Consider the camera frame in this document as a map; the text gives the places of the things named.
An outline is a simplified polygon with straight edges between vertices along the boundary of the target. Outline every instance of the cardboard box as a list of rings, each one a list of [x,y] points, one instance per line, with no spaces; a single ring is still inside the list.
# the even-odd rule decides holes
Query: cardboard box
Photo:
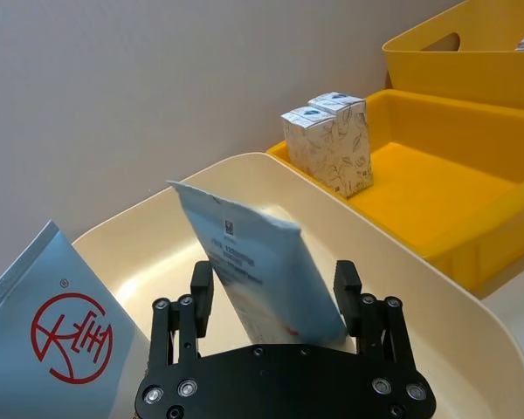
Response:
[[[308,175],[335,188],[326,174],[332,157],[337,127],[334,116],[310,106],[300,107],[281,115],[291,163]]]
[[[365,99],[343,93],[326,93],[309,100],[309,105],[335,116],[338,133],[330,171],[340,178],[345,197],[373,184],[369,128]]]

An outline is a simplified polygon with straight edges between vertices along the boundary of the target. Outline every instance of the light blue pouch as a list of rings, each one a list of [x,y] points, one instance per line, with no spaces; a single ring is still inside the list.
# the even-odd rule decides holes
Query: light blue pouch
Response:
[[[0,419],[130,419],[148,350],[53,222],[0,278]]]
[[[296,223],[169,182],[253,343],[342,343],[346,328]]]

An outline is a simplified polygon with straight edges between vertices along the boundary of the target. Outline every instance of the yellow plastic bin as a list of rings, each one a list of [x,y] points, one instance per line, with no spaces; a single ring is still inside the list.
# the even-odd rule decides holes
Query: yellow plastic bin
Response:
[[[395,89],[524,109],[523,38],[524,0],[467,0],[383,51]]]
[[[396,90],[367,103],[375,185],[350,207],[468,290],[524,254],[523,110]],[[289,164],[284,141],[268,153]]]

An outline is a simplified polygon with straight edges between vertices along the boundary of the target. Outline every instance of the gray wall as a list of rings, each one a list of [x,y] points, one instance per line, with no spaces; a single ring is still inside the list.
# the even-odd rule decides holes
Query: gray wall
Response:
[[[383,86],[381,45],[454,0],[0,0],[0,272],[48,218],[75,238],[279,114]]]

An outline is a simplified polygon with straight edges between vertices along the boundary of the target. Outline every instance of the plastic bin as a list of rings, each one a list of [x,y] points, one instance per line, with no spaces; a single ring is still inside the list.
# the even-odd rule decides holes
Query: plastic bin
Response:
[[[524,111],[396,90],[367,103],[375,185],[350,207],[471,291],[524,254]],[[268,153],[288,162],[284,141]]]
[[[346,258],[355,261],[365,292],[400,297],[417,367],[437,397],[435,419],[524,419],[524,356],[508,330],[353,210],[262,153],[221,161],[186,182],[300,223],[328,290],[335,260]],[[173,189],[88,231],[74,246],[147,335],[152,301],[189,292],[194,263],[206,258]],[[250,344],[218,280],[208,334],[198,344],[202,356]]]
[[[524,0],[468,0],[383,51],[395,89],[524,109],[523,38]]]

